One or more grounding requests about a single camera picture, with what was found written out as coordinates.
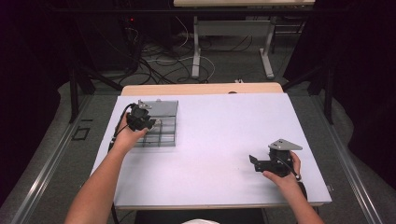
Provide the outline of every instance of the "white table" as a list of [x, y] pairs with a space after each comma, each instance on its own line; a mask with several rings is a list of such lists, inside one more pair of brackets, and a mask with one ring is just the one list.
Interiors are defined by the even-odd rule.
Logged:
[[[214, 84], [206, 85], [216, 88]], [[205, 88], [205, 85], [188, 85], [187, 88], [191, 86]], [[303, 164], [301, 173], [308, 201], [313, 205], [332, 201], [286, 93], [168, 93], [120, 96], [117, 100], [93, 170], [106, 155], [111, 135], [126, 105], [139, 99], [178, 100], [176, 146], [134, 148], [128, 153], [114, 199], [117, 208], [286, 205], [276, 186], [255, 172], [248, 158], [253, 155], [259, 160], [269, 160], [268, 145], [279, 138], [303, 147], [296, 153]]]
[[[313, 5], [315, 0], [174, 0], [175, 7], [275, 7]], [[194, 57], [192, 77], [199, 76], [201, 49], [200, 35], [252, 35], [264, 36], [264, 48], [260, 49], [262, 64], [268, 79], [274, 73], [268, 59], [268, 51], [274, 34], [276, 17], [270, 21], [198, 21], [194, 17]]]

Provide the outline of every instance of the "desk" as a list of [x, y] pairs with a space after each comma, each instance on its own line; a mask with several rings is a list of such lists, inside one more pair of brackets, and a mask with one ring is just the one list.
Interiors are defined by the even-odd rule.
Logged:
[[[315, 0], [175, 0], [175, 7], [275, 7], [313, 5]], [[194, 17], [194, 57], [192, 77], [199, 76], [201, 49], [200, 35], [254, 35], [265, 36], [264, 48], [260, 49], [262, 65], [268, 79], [274, 79], [274, 73], [268, 59], [268, 51], [276, 25], [276, 17], [269, 21], [198, 21]]]
[[[276, 186], [255, 172], [248, 159], [251, 154], [260, 160], [269, 160], [266, 154], [268, 145], [279, 138], [303, 147], [296, 153], [303, 162], [302, 176], [308, 201], [313, 205], [329, 203], [332, 199], [289, 96], [276, 85], [139, 86], [135, 87], [137, 91], [133, 91], [134, 87], [126, 87], [116, 102], [93, 170], [106, 155], [114, 127], [126, 105], [139, 99], [178, 100], [176, 146], [138, 147], [128, 153], [116, 190], [114, 202], [117, 208], [207, 209], [286, 205]], [[154, 95], [154, 89], [161, 95]], [[229, 91], [238, 93], [223, 94]]]

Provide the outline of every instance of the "gray floor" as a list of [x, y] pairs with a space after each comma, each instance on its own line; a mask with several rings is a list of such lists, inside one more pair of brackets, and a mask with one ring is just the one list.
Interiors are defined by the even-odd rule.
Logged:
[[[202, 47], [208, 49], [232, 49], [244, 37], [215, 37], [203, 39]], [[261, 46], [260, 39], [253, 39], [249, 45], [249, 38], [238, 47], [243, 51], [232, 52], [213, 52], [203, 50], [202, 56], [211, 62], [203, 60], [202, 66], [207, 69], [213, 76], [208, 80], [210, 83], [229, 83], [238, 78], [245, 82], [266, 82], [276, 81], [285, 83], [282, 77], [283, 71], [292, 53], [293, 47], [298, 39], [297, 35], [282, 35], [276, 39], [276, 50], [270, 54], [270, 61], [276, 75], [275, 80], [267, 80], [262, 70], [262, 63], [259, 57], [258, 48]], [[155, 48], [146, 48], [145, 55], [152, 53]], [[180, 53], [189, 52], [185, 48], [177, 48]], [[145, 57], [147, 60], [156, 59], [158, 56]], [[183, 61], [186, 66], [191, 67], [191, 61]], [[167, 76], [170, 80], [177, 82], [180, 77], [187, 77], [188, 73], [181, 64], [172, 66], [162, 66], [156, 63], [150, 63], [152, 67], [162, 74], [173, 70]], [[202, 70], [200, 79], [207, 77], [205, 69]], [[109, 77], [117, 77], [119, 73], [106, 73]], [[145, 75], [135, 75], [125, 78], [121, 84], [139, 84], [147, 78]], [[188, 79], [186, 83], [197, 83], [197, 80]], [[89, 176], [92, 163], [96, 156], [95, 150], [100, 145], [101, 134], [106, 128], [106, 121], [111, 115], [112, 106], [119, 92], [114, 92], [103, 83], [95, 81], [97, 92], [94, 96], [80, 96], [82, 105], [86, 105], [83, 113], [78, 118], [80, 128], [90, 128], [85, 141], [73, 141], [70, 138], [65, 139], [65, 133], [70, 132], [68, 125], [70, 116], [70, 100], [68, 85], [59, 89], [62, 95], [61, 105], [57, 111], [54, 121], [44, 137], [40, 147], [31, 160], [28, 168], [21, 177], [15, 189], [11, 192], [7, 201], [0, 209], [1, 223], [20, 223], [20, 220], [26, 220], [25, 223], [61, 223], [67, 212], [67, 208], [78, 187]], [[372, 222], [364, 212], [365, 206], [371, 207], [367, 201], [361, 202], [357, 198], [357, 190], [351, 185], [351, 180], [340, 162], [339, 153], [337, 153], [333, 139], [330, 138], [330, 132], [326, 123], [323, 121], [320, 111], [318, 111], [318, 102], [321, 102], [321, 96], [313, 99], [307, 95], [306, 86], [308, 83], [302, 83], [288, 91], [290, 99], [294, 105], [297, 116], [302, 124], [304, 133], [310, 144], [313, 153], [318, 162], [319, 169], [328, 185], [331, 185], [333, 202], [320, 207], [320, 215], [327, 223], [380, 223]], [[343, 108], [334, 102], [333, 104], [334, 129], [337, 131], [343, 146], [353, 132], [353, 125], [346, 116]], [[62, 154], [54, 155], [55, 148], [64, 147], [66, 150]], [[396, 191], [389, 187], [381, 178], [379, 178], [369, 167], [365, 166], [359, 159], [348, 154], [353, 160], [353, 164], [359, 171], [364, 189], [367, 190], [369, 203], [378, 212], [382, 223], [392, 223], [396, 220], [393, 211], [396, 210]], [[32, 189], [38, 176], [43, 175], [42, 168], [49, 164], [49, 158], [57, 157], [59, 162], [53, 165], [52, 173], [46, 174], [50, 177], [49, 183], [44, 185], [42, 191], [39, 191], [38, 198], [33, 203], [26, 201], [29, 190]], [[28, 204], [30, 212], [22, 213], [21, 209]], [[25, 219], [17, 219], [16, 215], [25, 214]], [[289, 208], [266, 209], [265, 214], [269, 223], [292, 223], [294, 219]], [[134, 213], [120, 211], [119, 218], [126, 217], [122, 223], [133, 223]]]

